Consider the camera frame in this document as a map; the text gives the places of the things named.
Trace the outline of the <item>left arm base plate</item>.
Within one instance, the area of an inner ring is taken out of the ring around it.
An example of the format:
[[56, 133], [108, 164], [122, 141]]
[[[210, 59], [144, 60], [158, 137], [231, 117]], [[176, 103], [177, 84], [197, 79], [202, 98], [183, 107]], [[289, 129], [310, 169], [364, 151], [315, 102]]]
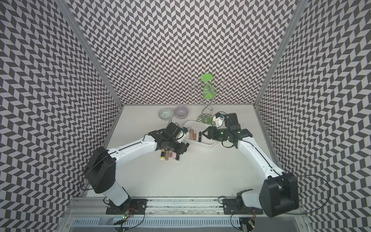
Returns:
[[145, 198], [134, 198], [126, 200], [122, 205], [116, 206], [111, 200], [108, 203], [107, 215], [124, 215], [127, 211], [131, 211], [131, 215], [144, 215], [147, 208], [148, 200]]

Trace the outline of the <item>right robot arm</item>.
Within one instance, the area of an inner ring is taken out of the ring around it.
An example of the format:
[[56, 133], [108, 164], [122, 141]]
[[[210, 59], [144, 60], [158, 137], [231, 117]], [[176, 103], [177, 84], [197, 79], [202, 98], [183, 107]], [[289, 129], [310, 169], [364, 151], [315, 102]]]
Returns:
[[278, 167], [259, 148], [249, 130], [209, 126], [202, 135], [221, 143], [231, 142], [233, 147], [247, 157], [258, 180], [262, 181], [257, 190], [250, 188], [237, 193], [236, 202], [239, 208], [261, 209], [270, 218], [299, 208], [298, 179]]

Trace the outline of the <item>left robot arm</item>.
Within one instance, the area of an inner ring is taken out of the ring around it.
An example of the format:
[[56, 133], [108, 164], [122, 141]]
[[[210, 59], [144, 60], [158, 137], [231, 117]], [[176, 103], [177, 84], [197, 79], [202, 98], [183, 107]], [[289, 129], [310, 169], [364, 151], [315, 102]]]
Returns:
[[177, 157], [187, 152], [189, 143], [171, 137], [165, 130], [155, 130], [130, 144], [93, 152], [84, 169], [84, 176], [97, 194], [103, 194], [115, 206], [122, 206], [129, 200], [129, 194], [116, 180], [116, 169], [141, 155], [157, 150], [170, 150]]

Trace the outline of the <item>gold black lipstick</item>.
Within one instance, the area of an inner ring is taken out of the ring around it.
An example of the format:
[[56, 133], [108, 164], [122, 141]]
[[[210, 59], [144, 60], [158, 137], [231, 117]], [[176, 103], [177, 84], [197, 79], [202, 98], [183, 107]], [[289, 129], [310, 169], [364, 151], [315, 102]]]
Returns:
[[161, 160], [164, 160], [165, 159], [165, 154], [166, 154], [166, 150], [165, 149], [162, 149], [161, 150], [161, 155], [160, 155], [160, 159]]

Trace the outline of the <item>peach lipstick tube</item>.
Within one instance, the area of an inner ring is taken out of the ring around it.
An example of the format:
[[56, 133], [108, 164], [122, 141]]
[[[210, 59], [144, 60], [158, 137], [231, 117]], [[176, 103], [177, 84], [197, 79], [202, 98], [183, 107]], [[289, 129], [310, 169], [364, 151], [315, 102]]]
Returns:
[[194, 137], [194, 130], [191, 129], [191, 130], [189, 131], [189, 139], [190, 139], [190, 140], [193, 140], [193, 137]]

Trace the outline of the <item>white storage box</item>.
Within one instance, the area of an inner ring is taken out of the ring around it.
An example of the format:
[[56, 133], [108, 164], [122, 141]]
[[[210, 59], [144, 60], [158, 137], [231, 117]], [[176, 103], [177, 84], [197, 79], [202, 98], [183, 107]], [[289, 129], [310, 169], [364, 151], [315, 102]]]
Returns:
[[192, 145], [198, 145], [202, 147], [212, 147], [216, 144], [216, 141], [207, 139], [202, 132], [204, 132], [209, 125], [196, 122], [196, 121], [187, 121], [184, 124], [184, 127], [188, 129], [188, 132], [182, 138], [183, 142], [190, 143]]

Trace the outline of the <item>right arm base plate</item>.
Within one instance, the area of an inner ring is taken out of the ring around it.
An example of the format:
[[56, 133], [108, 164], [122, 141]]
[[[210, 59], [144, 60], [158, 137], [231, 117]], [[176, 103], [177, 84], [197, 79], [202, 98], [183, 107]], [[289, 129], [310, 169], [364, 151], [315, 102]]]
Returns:
[[257, 215], [264, 214], [263, 210], [254, 207], [247, 207], [241, 200], [237, 200], [236, 198], [223, 198], [221, 203], [223, 205], [225, 215], [253, 215], [253, 213], [256, 213]]

